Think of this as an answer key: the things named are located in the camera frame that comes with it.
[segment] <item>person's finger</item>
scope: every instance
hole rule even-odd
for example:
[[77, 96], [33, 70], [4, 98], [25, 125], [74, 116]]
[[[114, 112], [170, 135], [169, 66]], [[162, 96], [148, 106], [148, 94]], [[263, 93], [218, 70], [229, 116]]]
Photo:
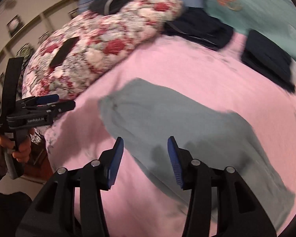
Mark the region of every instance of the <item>person's finger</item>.
[[0, 147], [13, 149], [14, 142], [12, 142], [11, 140], [9, 140], [7, 137], [3, 135], [0, 135]]
[[30, 157], [27, 156], [27, 157], [25, 157], [23, 159], [16, 159], [16, 160], [17, 160], [17, 162], [20, 162], [20, 163], [27, 163], [29, 161], [29, 159], [30, 159]]
[[27, 149], [27, 150], [25, 150], [23, 152], [15, 151], [15, 152], [12, 153], [12, 156], [15, 159], [23, 159], [23, 158], [28, 157], [30, 155], [30, 153], [31, 153], [31, 148], [29, 148], [29, 149]]
[[34, 128], [31, 128], [31, 129], [29, 130], [29, 133], [32, 134], [32, 135], [35, 134], [35, 129], [34, 129]]
[[31, 148], [31, 138], [29, 136], [19, 145], [19, 152], [24, 152], [28, 148]]

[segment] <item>gray cloth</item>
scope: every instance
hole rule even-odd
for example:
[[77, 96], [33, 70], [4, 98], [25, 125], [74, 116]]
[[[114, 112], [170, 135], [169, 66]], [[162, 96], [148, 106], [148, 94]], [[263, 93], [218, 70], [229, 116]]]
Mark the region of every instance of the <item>gray cloth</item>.
[[[99, 101], [108, 132], [124, 139], [146, 176], [165, 194], [188, 205], [189, 191], [176, 184], [167, 139], [209, 167], [233, 166], [279, 229], [294, 205], [250, 124], [237, 113], [220, 113], [166, 87], [135, 79]], [[217, 197], [213, 196], [213, 208]]]

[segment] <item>pink bed sheet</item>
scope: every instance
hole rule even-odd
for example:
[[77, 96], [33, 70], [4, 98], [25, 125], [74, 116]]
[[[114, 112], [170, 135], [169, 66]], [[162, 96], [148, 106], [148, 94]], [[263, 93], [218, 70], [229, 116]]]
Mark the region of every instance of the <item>pink bed sheet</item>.
[[[252, 125], [285, 185], [296, 194], [296, 95], [239, 62], [244, 41], [245, 36], [235, 34], [220, 52], [179, 37], [161, 36], [141, 45], [81, 94], [76, 108], [45, 132], [52, 167], [80, 168], [112, 148], [115, 140], [100, 119], [97, 102], [139, 77], [214, 110], [240, 114]], [[116, 183], [102, 192], [102, 200], [112, 237], [182, 235], [187, 208], [156, 188], [127, 150]], [[75, 214], [79, 218], [79, 190]], [[279, 233], [295, 214], [296, 199]], [[212, 223], [211, 235], [215, 228]]]

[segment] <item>human hand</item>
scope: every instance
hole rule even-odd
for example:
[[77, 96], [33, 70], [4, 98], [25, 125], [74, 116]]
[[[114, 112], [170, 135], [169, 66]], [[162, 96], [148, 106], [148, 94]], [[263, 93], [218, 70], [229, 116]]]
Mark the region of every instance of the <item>human hand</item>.
[[[35, 133], [34, 128], [30, 129], [29, 133], [34, 134]], [[6, 167], [4, 154], [2, 153], [2, 147], [13, 149], [14, 143], [10, 141], [6, 136], [0, 135], [0, 166]], [[31, 153], [31, 138], [27, 136], [26, 140], [20, 144], [19, 151], [13, 152], [12, 156], [18, 162], [26, 163], [30, 159], [30, 153]]]

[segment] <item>red and white floral fabric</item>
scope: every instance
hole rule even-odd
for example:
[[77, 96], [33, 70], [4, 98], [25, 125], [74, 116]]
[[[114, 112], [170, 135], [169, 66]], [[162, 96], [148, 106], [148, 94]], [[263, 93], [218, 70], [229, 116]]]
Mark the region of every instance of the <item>red and white floral fabric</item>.
[[[55, 31], [32, 56], [24, 73], [22, 96], [58, 94], [75, 99], [135, 47], [181, 14], [182, 0], [133, 0], [120, 12], [103, 16], [86, 11]], [[61, 66], [49, 64], [62, 44], [80, 37]]]

